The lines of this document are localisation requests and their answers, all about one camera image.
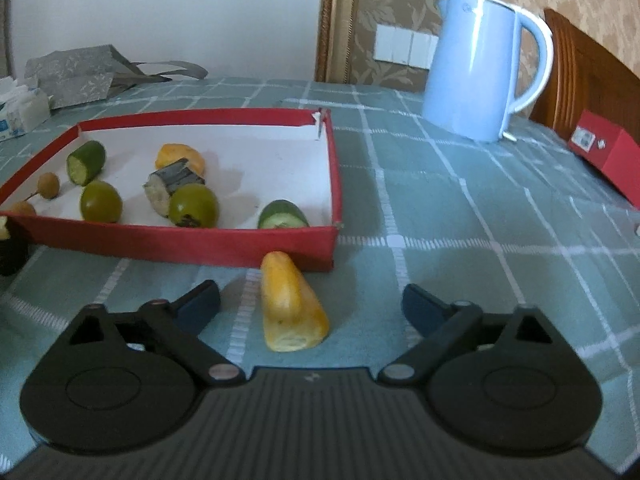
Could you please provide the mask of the white tissue pack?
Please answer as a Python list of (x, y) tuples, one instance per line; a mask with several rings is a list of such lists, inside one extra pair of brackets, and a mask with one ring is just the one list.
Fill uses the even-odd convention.
[(24, 136), (49, 117), (49, 98), (41, 89), (18, 84), (11, 76), (1, 79), (1, 141)]

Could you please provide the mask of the small red box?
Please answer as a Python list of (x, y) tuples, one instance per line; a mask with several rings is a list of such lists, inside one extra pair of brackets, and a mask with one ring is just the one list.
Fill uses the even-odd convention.
[(584, 110), (567, 145), (599, 170), (634, 208), (639, 208), (639, 144), (623, 127)]

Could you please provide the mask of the red shallow cardboard box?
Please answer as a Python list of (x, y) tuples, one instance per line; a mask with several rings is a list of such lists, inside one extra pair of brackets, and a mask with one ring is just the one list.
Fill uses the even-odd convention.
[(69, 128), (2, 185), (6, 226), (114, 257), (333, 264), (342, 193), (328, 110), (214, 108)]

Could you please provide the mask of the checked teal tablecloth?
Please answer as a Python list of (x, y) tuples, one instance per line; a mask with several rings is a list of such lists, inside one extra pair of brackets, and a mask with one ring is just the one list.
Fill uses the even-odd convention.
[(62, 110), (4, 142), (9, 177), (85, 119), (215, 107), (326, 107), (342, 179), (343, 225), (330, 273), (309, 283), (331, 322), (319, 347), (274, 353), (262, 336), (252, 270), (114, 259), (40, 247), (1, 283), (1, 466), (34, 444), (22, 383), (85, 304), (134, 310), (211, 278), (222, 309), (203, 340), (246, 370), (368, 366), (418, 341), (400, 310), (416, 283), (445, 301), (508, 312), (540, 307), (600, 382), (590, 448), (617, 470), (639, 455), (639, 214), (556, 135), (527, 120), (513, 141), (477, 144), (424, 122), (408, 92), (287, 80), (148, 84)]

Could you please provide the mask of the gold wall frame moulding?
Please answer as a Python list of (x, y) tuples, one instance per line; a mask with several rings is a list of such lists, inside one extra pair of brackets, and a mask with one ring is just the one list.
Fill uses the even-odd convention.
[(426, 70), (374, 58), (378, 25), (437, 34), (436, 0), (320, 0), (314, 79), (422, 91)]

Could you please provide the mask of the white wall switch panel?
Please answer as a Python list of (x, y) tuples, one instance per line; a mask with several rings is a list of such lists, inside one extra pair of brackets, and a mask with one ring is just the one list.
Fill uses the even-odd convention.
[(429, 70), (434, 60), (438, 37), (390, 25), (376, 25), (373, 58), (375, 61)]

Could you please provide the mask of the grey patterned paper bag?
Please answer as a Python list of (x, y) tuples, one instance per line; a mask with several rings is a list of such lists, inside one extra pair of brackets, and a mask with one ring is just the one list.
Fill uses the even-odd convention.
[(202, 80), (208, 71), (201, 65), (184, 61), (163, 61), (168, 70), (146, 74), (112, 44), (53, 51), (40, 58), (30, 58), (25, 77), (37, 81), (50, 98), (52, 110), (111, 99), (138, 84), (171, 81), (172, 76)]

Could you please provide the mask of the yellow banana chunk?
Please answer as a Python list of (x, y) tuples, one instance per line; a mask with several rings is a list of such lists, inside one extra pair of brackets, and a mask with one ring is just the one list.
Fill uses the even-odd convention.
[(270, 252), (260, 265), (262, 327), (274, 352), (314, 348), (329, 335), (330, 323), (303, 273), (285, 252)]

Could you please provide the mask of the yellow mango piece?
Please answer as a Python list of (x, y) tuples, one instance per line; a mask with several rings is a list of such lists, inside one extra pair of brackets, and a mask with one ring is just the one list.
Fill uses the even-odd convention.
[(200, 177), (205, 176), (206, 161), (203, 155), (195, 148), (182, 143), (163, 144), (156, 155), (154, 165), (156, 169), (162, 169), (183, 158), (188, 161), (188, 166), (192, 171)]

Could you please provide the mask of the light blue electric kettle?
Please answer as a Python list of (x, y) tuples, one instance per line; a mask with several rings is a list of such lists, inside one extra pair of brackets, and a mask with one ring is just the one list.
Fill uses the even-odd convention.
[[(547, 23), (501, 0), (438, 0), (442, 28), (425, 84), (422, 117), (477, 142), (503, 138), (510, 118), (533, 103), (550, 78), (554, 50)], [(533, 82), (516, 93), (522, 31), (534, 37)]]

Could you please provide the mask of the green round fruit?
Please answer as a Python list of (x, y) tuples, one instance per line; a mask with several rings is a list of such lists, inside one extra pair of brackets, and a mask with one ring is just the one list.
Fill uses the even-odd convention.
[(216, 228), (217, 197), (205, 184), (187, 184), (172, 194), (168, 218), (175, 226), (184, 228)]
[(94, 180), (82, 191), (79, 208), (85, 221), (116, 223), (122, 215), (122, 199), (113, 185)]

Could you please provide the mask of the green cucumber end piece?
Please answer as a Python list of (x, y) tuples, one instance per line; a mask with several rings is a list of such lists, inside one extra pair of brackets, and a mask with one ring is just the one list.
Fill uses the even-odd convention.
[(9, 218), (7, 216), (0, 217), (0, 240), (8, 240), (11, 237), (8, 221)]

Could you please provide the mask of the brown longan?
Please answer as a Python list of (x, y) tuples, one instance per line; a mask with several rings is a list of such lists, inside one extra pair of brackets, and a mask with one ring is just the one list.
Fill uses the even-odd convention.
[(10, 211), (14, 214), (22, 214), (23, 216), (35, 216), (37, 211), (27, 200), (20, 200), (11, 205)]
[(45, 200), (53, 200), (60, 192), (61, 183), (60, 179), (53, 172), (45, 172), (40, 174), (35, 192), (32, 192), (27, 197), (30, 200), (32, 197), (40, 196)]

